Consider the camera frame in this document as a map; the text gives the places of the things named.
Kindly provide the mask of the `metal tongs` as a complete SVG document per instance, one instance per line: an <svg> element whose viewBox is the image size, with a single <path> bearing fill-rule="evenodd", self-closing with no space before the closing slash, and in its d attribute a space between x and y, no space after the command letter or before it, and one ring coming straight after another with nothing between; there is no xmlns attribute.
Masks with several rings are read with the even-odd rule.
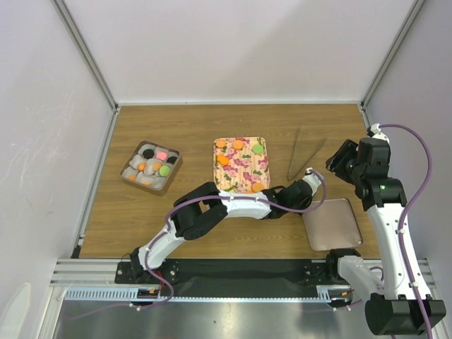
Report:
<svg viewBox="0 0 452 339"><path fill-rule="evenodd" d="M310 136L303 128L297 129L287 170L288 181L293 180L303 171L327 140L327 136Z"/></svg>

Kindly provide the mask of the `pink tin lid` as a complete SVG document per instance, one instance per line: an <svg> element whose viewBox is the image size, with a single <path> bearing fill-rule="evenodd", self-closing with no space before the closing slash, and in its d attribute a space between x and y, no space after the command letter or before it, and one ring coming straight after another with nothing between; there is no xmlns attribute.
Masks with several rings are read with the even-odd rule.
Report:
<svg viewBox="0 0 452 339"><path fill-rule="evenodd" d="M303 214L303 220L313 251L356 248L363 243L351 202L346 198L326 199L321 207Z"/></svg>

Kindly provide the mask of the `black sandwich cookie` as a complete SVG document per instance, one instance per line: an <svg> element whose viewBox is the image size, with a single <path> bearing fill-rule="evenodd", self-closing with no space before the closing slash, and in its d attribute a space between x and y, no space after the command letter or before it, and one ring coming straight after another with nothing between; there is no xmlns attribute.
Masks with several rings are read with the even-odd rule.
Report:
<svg viewBox="0 0 452 339"><path fill-rule="evenodd" d="M142 154L142 156L145 158L145 159L151 159L151 158L153 158L154 156L155 156L155 151L153 150L153 149L146 149L146 150L144 150L143 151L143 154Z"/></svg>
<svg viewBox="0 0 452 339"><path fill-rule="evenodd" d="M173 165L177 161L177 156L171 156L167 158L167 164Z"/></svg>

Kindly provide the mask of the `pink oval cookie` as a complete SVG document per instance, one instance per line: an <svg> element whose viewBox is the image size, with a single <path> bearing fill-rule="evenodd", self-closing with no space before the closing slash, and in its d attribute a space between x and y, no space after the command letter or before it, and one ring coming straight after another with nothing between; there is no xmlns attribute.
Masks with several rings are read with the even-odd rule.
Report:
<svg viewBox="0 0 452 339"><path fill-rule="evenodd" d="M168 154L166 152L159 152L155 157L161 161L165 161L167 156Z"/></svg>

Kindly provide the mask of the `brown chip cookie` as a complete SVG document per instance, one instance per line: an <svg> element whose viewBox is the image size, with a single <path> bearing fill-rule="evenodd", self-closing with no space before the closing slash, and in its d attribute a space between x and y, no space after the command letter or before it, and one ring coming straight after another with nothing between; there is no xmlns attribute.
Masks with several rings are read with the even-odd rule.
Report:
<svg viewBox="0 0 452 339"><path fill-rule="evenodd" d="M153 165L153 171L158 171L160 168L162 167L162 163L161 162L156 162L154 165Z"/></svg>

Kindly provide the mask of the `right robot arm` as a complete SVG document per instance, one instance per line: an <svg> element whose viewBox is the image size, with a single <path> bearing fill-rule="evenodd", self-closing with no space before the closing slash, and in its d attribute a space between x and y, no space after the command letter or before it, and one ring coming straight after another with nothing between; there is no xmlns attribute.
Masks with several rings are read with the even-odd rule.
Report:
<svg viewBox="0 0 452 339"><path fill-rule="evenodd" d="M364 302L364 315L374 335L433 336L434 326L446 315L444 301L434 299L421 273L411 240L403 184L389 176L391 147L387 138L347 139L338 151L341 159L329 170L352 184L376 233L383 279L379 280L357 254L325 266L326 278L345 280Z"/></svg>

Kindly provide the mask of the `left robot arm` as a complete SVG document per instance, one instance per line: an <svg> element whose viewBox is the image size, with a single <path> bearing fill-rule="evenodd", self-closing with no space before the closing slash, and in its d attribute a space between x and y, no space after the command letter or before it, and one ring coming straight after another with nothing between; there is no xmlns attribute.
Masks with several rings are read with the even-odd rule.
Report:
<svg viewBox="0 0 452 339"><path fill-rule="evenodd" d="M319 209L325 200L325 179L312 168L287 187L251 194L219 190L214 182L206 182L177 200L165 216L162 230L132 251L132 279L138 284L158 279L155 270L178 246L205 236L224 219L274 220L287 213L304 215Z"/></svg>

